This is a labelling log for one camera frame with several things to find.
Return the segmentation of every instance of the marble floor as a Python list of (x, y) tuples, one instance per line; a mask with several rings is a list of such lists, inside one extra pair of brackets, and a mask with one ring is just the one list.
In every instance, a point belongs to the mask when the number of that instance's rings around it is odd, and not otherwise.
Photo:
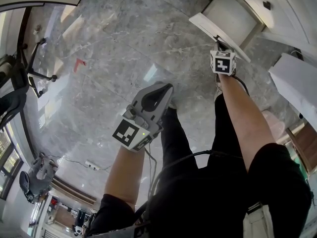
[[(214, 42), (188, 21), (209, 0), (82, 0), (77, 7), (49, 4), (34, 7), (25, 42), (30, 54), (41, 37), (35, 71), (56, 74), (56, 82), (36, 80), (45, 94), (28, 92), (25, 114), (34, 148), (59, 159), (57, 175), (101, 199), (118, 144), (111, 132), (139, 89), (160, 80), (175, 87), (174, 101), (193, 152), (210, 149), (214, 138), (214, 75), (209, 50)], [(41, 30), (34, 35), (34, 29)], [(291, 47), (254, 39), (247, 50), (251, 63), (238, 61), (261, 110), (269, 109), (286, 125), (296, 121), (268, 69)], [(75, 69), (76, 61), (82, 60)], [(160, 138), (151, 151), (162, 166)], [(89, 160), (105, 171), (84, 168)], [(206, 156), (198, 158), (205, 166)], [(145, 159), (137, 206), (147, 200), (149, 159)]]

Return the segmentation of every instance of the red mark on floor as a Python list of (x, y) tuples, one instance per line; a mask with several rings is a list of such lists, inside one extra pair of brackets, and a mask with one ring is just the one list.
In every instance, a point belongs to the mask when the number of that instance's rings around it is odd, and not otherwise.
[(74, 67), (74, 72), (75, 72), (75, 73), (77, 72), (78, 66), (79, 66), (80, 64), (86, 66), (86, 62), (84, 62), (84, 61), (82, 61), (82, 60), (80, 60), (80, 59), (77, 58), (76, 64), (75, 64), (75, 67)]

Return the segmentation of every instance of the power strip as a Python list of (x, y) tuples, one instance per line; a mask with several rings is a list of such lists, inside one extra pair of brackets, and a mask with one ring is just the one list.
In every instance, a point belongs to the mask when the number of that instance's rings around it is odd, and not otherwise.
[(88, 167), (93, 169), (93, 170), (100, 170), (101, 169), (100, 167), (98, 167), (96, 164), (90, 162), (89, 160), (86, 160), (85, 164), (87, 164)]

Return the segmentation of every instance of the window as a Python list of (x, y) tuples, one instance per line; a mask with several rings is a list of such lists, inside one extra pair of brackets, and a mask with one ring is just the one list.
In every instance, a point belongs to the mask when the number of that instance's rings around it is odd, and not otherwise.
[(6, 199), (22, 165), (6, 130), (0, 131), (0, 198)]

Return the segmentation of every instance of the window frame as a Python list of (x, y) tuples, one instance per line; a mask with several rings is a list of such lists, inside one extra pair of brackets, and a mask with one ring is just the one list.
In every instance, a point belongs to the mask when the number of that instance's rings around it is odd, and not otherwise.
[[(12, 142), (12, 138), (8, 132), (8, 129), (5, 127), (4, 128), (4, 132), (2, 133), (6, 133), (6, 136), (8, 137), (8, 140), (10, 141), (10, 144), (8, 146), (8, 148), (6, 149), (6, 151), (4, 152), (4, 154), (2, 155), (2, 157), (0, 158), (0, 170), (4, 173), (4, 175), (6, 176), (6, 180), (5, 183), (3, 185), (2, 188), (2, 192), (0, 192), (0, 198), (3, 200), (6, 200), (9, 191), (11, 189), (11, 186), (14, 182), (14, 179), (17, 177), (17, 175), (19, 174), (19, 171), (23, 165), (23, 161), (21, 159), (21, 156), (19, 155), (15, 145)], [(19, 159), (15, 162), (14, 166), (12, 167), (11, 171), (8, 172), (5, 168), (4, 165), (6, 163), (6, 161), (8, 160), (8, 158), (10, 157), (10, 155), (13, 153), (13, 151), (15, 150), (16, 154), (18, 155)]]

